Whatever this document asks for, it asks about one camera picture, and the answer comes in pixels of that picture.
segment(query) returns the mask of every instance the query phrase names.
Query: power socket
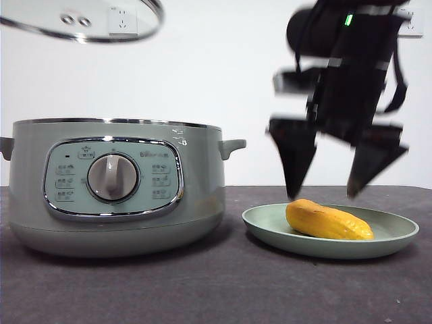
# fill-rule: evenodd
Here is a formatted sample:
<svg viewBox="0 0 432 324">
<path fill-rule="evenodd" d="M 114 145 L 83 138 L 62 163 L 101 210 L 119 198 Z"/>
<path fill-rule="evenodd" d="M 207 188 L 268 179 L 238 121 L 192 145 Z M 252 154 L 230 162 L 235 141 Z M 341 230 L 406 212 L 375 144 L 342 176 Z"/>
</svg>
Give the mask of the power socket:
<svg viewBox="0 0 432 324">
<path fill-rule="evenodd" d="M 108 9 L 108 33 L 110 36 L 138 35 L 136 8 L 134 6 L 110 7 Z"/>
<path fill-rule="evenodd" d="M 421 8 L 403 7 L 398 10 L 397 14 L 411 19 L 400 27 L 399 36 L 422 37 L 424 35 L 425 13 Z"/>
</svg>

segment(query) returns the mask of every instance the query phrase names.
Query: yellow food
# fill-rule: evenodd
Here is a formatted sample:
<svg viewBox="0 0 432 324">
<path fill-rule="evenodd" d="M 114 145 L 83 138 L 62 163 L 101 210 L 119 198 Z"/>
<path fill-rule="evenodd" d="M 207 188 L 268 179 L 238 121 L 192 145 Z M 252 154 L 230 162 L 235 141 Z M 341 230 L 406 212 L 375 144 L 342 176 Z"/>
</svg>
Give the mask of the yellow food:
<svg viewBox="0 0 432 324">
<path fill-rule="evenodd" d="M 307 199 L 299 199 L 288 204 L 286 220 L 295 230 L 318 238 L 373 239 L 372 229 L 366 221 Z"/>
</svg>

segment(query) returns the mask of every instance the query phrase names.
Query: white wall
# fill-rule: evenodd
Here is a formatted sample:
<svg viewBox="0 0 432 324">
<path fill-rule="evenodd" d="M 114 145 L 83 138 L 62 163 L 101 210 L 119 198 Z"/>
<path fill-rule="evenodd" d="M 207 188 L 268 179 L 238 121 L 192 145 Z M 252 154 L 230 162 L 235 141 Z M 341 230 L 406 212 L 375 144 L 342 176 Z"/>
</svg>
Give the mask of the white wall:
<svg viewBox="0 0 432 324">
<path fill-rule="evenodd" d="M 430 16 L 432 2 L 411 1 Z M 129 117 L 213 124 L 224 138 L 245 138 L 246 150 L 225 163 L 227 184 L 284 183 L 277 150 L 265 135 L 273 113 L 304 115 L 303 97 L 275 97 L 272 75 L 292 67 L 285 43 L 289 17 L 301 0 L 164 0 L 166 23 L 151 40 L 130 45 L 79 45 L 3 29 L 1 135 L 12 122 L 41 117 Z M 410 88 L 401 112 L 383 122 L 404 124 L 410 153 L 376 184 L 432 188 L 432 26 L 402 39 Z M 392 73 L 385 99 L 394 89 Z M 345 184 L 353 152 L 318 136 L 306 184 Z M 8 163 L 2 161 L 2 184 Z"/>
</svg>

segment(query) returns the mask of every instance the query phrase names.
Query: glass lid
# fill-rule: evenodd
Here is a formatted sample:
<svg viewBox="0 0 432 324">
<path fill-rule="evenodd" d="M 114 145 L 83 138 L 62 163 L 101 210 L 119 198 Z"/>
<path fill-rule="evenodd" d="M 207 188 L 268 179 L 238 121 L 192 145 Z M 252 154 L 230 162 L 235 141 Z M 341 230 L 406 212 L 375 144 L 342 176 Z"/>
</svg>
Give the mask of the glass lid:
<svg viewBox="0 0 432 324">
<path fill-rule="evenodd" d="M 79 43 L 138 41 L 158 31 L 159 0 L 1 0 L 0 22 Z"/>
</svg>

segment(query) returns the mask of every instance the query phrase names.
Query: plate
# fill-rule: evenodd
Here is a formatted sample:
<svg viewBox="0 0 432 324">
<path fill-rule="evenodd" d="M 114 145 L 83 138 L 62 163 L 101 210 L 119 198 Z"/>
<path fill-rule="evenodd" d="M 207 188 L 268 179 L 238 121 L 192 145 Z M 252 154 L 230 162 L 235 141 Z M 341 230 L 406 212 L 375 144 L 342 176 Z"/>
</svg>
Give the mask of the plate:
<svg viewBox="0 0 432 324">
<path fill-rule="evenodd" d="M 351 213 L 372 228 L 374 240 L 333 240 L 307 236 L 292 229 L 285 218 L 287 204 L 258 206 L 243 212 L 242 218 L 259 240 L 288 252 L 327 259 L 371 259 L 406 247 L 419 226 L 405 217 L 350 206 L 324 205 Z"/>
</svg>

